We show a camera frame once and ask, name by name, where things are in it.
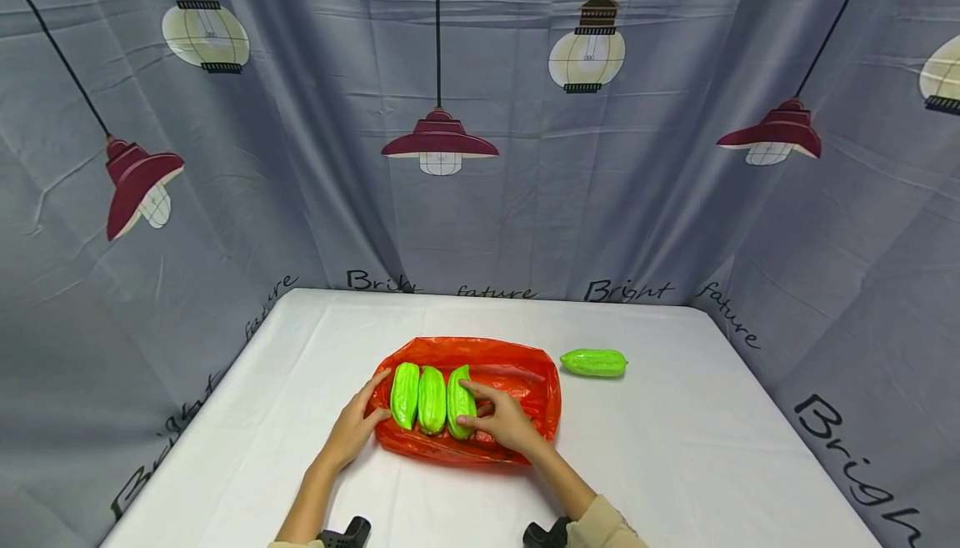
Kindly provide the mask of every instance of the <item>beige sleeve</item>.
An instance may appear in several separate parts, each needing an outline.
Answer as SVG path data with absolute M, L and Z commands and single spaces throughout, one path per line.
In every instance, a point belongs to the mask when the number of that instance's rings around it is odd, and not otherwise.
M 567 525 L 567 548 L 648 548 L 607 499 L 598 496 L 580 521 Z
M 288 541 L 274 541 L 267 548 L 323 548 L 323 542 L 314 540 L 309 544 L 291 544 Z

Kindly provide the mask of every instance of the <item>white tablecloth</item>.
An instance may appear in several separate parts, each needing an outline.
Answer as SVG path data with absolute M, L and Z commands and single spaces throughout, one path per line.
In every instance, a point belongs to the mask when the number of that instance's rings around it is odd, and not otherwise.
M 713 322 L 694 309 L 296 289 L 279 301 L 106 548 L 258 548 L 343 404 L 417 335 L 613 348 L 621 380 L 561 373 L 557 448 L 652 548 L 878 548 Z M 372 441 L 327 528 L 367 548 L 508 548 L 558 511 L 536 477 L 455 470 Z

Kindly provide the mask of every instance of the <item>lamp cord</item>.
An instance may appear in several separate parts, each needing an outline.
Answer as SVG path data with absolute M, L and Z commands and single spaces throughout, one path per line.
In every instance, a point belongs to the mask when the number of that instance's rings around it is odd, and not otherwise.
M 59 47 L 57 40 L 55 40 L 54 36 L 51 34 L 50 28 L 47 26 L 46 22 L 43 21 L 43 16 L 40 15 L 37 4 L 34 4 L 33 0 L 26 0 L 26 2 L 27 5 L 30 6 L 30 9 L 33 10 L 33 16 L 37 17 L 37 21 L 40 23 L 40 28 L 43 29 L 44 35 L 47 36 L 54 49 L 57 50 L 59 59 L 61 59 L 61 62 L 63 62 L 63 66 L 66 68 L 67 72 L 70 73 L 70 78 L 73 79 L 73 81 L 77 84 L 77 89 L 80 89 L 83 99 L 87 101 L 87 106 L 90 107 L 90 112 L 93 113 L 97 123 L 100 123 L 100 129 L 103 130 L 105 135 L 110 135 L 110 132 L 107 129 L 107 124 L 103 122 L 103 119 L 100 117 L 100 113 L 97 112 L 96 107 L 94 107 L 93 101 L 90 100 L 90 97 L 87 94 L 87 89 L 83 88 L 83 85 L 81 84 L 80 79 L 77 78 L 77 74 L 74 72 L 73 67 L 70 66 L 70 62 L 66 59 L 66 56 L 63 55 L 63 50 Z
M 437 108 L 440 108 L 440 0 L 434 0 L 434 28 L 437 34 Z
M 827 49 L 827 43 L 830 41 L 830 36 L 832 36 L 833 31 L 838 28 L 837 25 L 840 23 L 840 17 L 842 17 L 844 11 L 847 10 L 847 5 L 850 5 L 850 0 L 842 0 L 840 10 L 837 12 L 837 16 L 833 19 L 833 24 L 830 25 L 830 29 L 827 31 L 827 36 L 823 38 L 823 43 L 820 44 L 820 49 L 817 50 L 817 55 L 813 57 L 813 62 L 810 62 L 810 68 L 807 69 L 807 74 L 803 75 L 803 80 L 800 82 L 800 87 L 797 88 L 797 92 L 794 94 L 796 97 L 800 97 L 800 92 L 803 91 L 803 86 L 806 86 L 807 81 L 810 80 L 810 75 L 813 74 L 813 69 L 817 66 L 817 62 L 823 55 L 823 50 Z

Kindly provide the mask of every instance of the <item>backdrop wall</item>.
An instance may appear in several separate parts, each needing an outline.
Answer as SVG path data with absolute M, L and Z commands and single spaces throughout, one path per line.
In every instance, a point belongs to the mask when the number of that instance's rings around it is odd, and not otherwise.
M 0 4 L 0 544 L 98 543 L 292 287 L 692 304 L 960 534 L 960 0 Z

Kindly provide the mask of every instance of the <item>hand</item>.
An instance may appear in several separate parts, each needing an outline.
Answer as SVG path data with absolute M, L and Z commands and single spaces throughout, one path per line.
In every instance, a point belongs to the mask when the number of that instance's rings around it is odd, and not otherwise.
M 327 444 L 323 446 L 314 461 L 315 465 L 328 465 L 335 472 L 339 472 L 358 457 L 360 450 L 370 439 L 373 428 L 377 427 L 377 423 L 390 418 L 390 410 L 387 409 L 374 410 L 366 418 L 363 415 L 367 409 L 367 402 L 370 402 L 370 397 L 373 395 L 373 389 L 387 378 L 390 371 L 390 369 L 380 371 L 360 391 L 356 392 L 347 406 L 343 407 L 340 417 L 330 430 Z
M 490 404 L 481 407 L 476 416 L 458 416 L 457 423 L 470 429 L 484 430 L 500 446 L 529 455 L 532 449 L 545 440 L 537 433 L 530 417 L 524 413 L 520 403 L 505 391 L 494 390 L 462 379 L 460 385 L 473 392 L 474 396 L 490 400 Z

